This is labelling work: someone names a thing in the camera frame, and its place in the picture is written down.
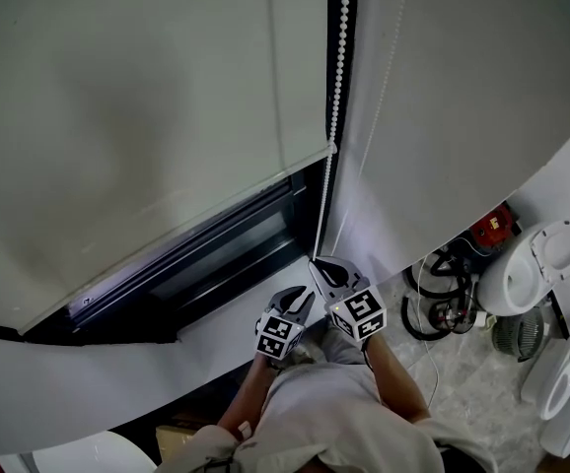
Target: person's left arm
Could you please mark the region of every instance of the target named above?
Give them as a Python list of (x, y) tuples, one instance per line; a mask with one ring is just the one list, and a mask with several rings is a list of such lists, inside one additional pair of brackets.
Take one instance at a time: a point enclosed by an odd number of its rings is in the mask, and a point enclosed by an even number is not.
[(256, 429), (267, 392), (275, 377), (276, 372), (268, 365), (267, 358), (262, 354), (256, 354), (237, 396), (217, 426), (234, 435), (239, 441), (243, 441), (239, 426), (248, 422), (252, 431)]

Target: tile floor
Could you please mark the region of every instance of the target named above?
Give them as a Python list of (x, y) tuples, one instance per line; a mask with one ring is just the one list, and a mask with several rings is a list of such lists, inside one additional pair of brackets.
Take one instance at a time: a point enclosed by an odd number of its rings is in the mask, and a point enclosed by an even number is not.
[[(424, 272), (423, 284), (435, 291), (444, 280), (427, 282), (428, 277)], [(429, 401), (436, 380), (434, 367), (424, 344), (405, 331), (399, 315), (403, 296), (416, 299), (417, 295), (402, 275), (384, 282), (380, 291), (389, 308), (389, 326), (383, 334)], [(514, 357), (495, 351), (491, 334), (477, 328), (429, 345), (440, 373), (432, 412), (465, 423), (493, 452), (502, 473), (534, 471), (543, 457), (538, 443), (541, 420), (531, 405), (520, 400), (531, 362), (520, 364)]]

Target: marker cube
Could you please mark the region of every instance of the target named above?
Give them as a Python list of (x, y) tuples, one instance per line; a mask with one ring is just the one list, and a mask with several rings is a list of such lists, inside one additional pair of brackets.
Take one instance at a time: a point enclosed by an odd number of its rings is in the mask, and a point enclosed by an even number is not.
[(332, 304), (329, 311), (333, 324), (356, 342), (361, 342), (388, 325), (386, 305), (377, 286), (370, 286), (350, 298)]
[(254, 349), (265, 356), (282, 360), (298, 345), (305, 328), (265, 312), (256, 328)]

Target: shirt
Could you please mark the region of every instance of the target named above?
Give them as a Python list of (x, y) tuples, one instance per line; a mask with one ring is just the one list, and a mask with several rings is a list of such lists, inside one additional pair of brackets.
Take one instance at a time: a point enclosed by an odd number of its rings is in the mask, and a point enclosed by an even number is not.
[(443, 473), (445, 447), (497, 471), (459, 427), (434, 418), (410, 424), (384, 406), (367, 367), (301, 365), (274, 381), (252, 437), (239, 443), (207, 426), (157, 473), (203, 471), (213, 458), (232, 458), (230, 471), (293, 473), (314, 457), (336, 472)]

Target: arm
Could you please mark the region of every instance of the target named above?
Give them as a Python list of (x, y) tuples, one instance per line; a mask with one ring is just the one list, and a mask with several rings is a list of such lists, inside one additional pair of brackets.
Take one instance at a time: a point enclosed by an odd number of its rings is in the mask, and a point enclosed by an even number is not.
[(217, 423), (233, 434), (239, 441), (243, 441), (239, 426), (248, 421), (254, 431), (261, 417), (261, 408), (267, 397), (267, 391), (274, 381), (276, 373), (267, 364), (262, 354), (256, 354), (249, 369), (248, 375), (235, 396), (235, 399), (226, 410), (226, 413)]
[(371, 336), (366, 353), (382, 401), (399, 417), (412, 424), (430, 417), (421, 391), (382, 335), (376, 333)]

